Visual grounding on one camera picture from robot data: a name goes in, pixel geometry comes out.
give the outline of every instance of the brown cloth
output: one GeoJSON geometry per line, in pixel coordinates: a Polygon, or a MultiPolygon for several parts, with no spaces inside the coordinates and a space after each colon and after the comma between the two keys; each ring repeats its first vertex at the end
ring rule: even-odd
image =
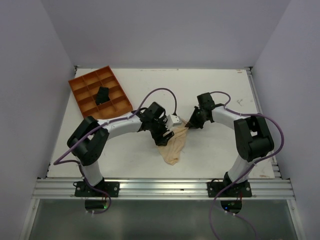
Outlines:
{"type": "Polygon", "coordinates": [[[184,148],[187,139],[188,127],[183,120],[182,125],[173,129],[174,136],[168,141],[166,146],[158,146],[158,150],[167,164],[174,165],[179,161],[180,152],[184,148]]]}

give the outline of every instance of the white tabletop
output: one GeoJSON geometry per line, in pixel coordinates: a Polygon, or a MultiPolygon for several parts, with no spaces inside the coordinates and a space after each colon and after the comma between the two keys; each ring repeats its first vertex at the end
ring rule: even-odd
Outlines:
{"type": "MultiPolygon", "coordinates": [[[[76,77],[95,69],[78,69],[76,77]]],[[[254,97],[245,70],[225,69],[123,69],[113,68],[117,80],[133,108],[153,89],[171,89],[178,101],[177,114],[189,120],[197,95],[224,91],[231,95],[228,107],[242,113],[256,113],[254,97]]],[[[227,97],[214,94],[215,103],[225,103],[227,97]]],[[[157,102],[167,114],[174,110],[174,99],[166,91],[152,94],[145,102],[148,107],[157,102]]],[[[53,151],[51,162],[67,149],[67,140],[78,127],[83,117],[74,95],[71,93],[65,115],[53,151]]],[[[234,131],[219,123],[206,122],[203,129],[189,129],[180,160],[175,165],[167,164],[155,145],[151,134],[128,133],[106,142],[99,158],[101,173],[106,178],[223,178],[237,157],[234,131]]],[[[72,154],[66,158],[75,159],[72,154]]],[[[48,177],[80,177],[74,163],[51,165],[48,177]]],[[[259,163],[250,173],[250,178],[274,178],[269,160],[259,163]]]]}

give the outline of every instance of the brown wooden organizer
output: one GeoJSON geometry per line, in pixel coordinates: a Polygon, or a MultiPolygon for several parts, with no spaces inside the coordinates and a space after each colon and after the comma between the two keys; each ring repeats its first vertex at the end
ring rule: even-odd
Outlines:
{"type": "Polygon", "coordinates": [[[69,81],[82,116],[95,119],[111,119],[133,110],[124,90],[109,66],[69,81]],[[96,105],[99,87],[109,88],[110,101],[96,105]]]}

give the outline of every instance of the metal frame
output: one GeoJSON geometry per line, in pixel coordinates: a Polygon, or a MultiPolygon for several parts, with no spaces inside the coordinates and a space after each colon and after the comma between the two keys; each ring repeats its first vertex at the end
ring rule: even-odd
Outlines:
{"type": "MultiPolygon", "coordinates": [[[[245,68],[248,80],[253,93],[256,108],[262,113],[254,85],[251,68],[245,68]]],[[[249,179],[252,197],[246,200],[287,200],[290,216],[299,240],[305,240],[305,232],[299,217],[294,191],[290,180],[281,179],[280,170],[276,158],[271,159],[275,178],[272,179],[249,179]]],[[[114,200],[207,200],[208,197],[207,178],[188,179],[156,179],[156,178],[106,178],[107,181],[120,182],[119,196],[114,200]]],[[[36,217],[39,202],[41,199],[81,199],[75,197],[74,182],[81,181],[81,178],[46,178],[38,179],[32,195],[30,208],[28,210],[20,240],[27,240],[30,236],[32,226],[36,217]]]]}

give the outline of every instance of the beige towel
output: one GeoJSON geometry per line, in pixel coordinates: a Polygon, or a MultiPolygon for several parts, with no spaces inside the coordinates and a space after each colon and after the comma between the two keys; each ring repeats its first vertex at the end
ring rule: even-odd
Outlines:
{"type": "Polygon", "coordinates": [[[188,127],[186,122],[173,129],[174,136],[166,146],[158,146],[158,150],[167,164],[174,165],[179,161],[180,152],[184,148],[187,138],[188,127]]]}

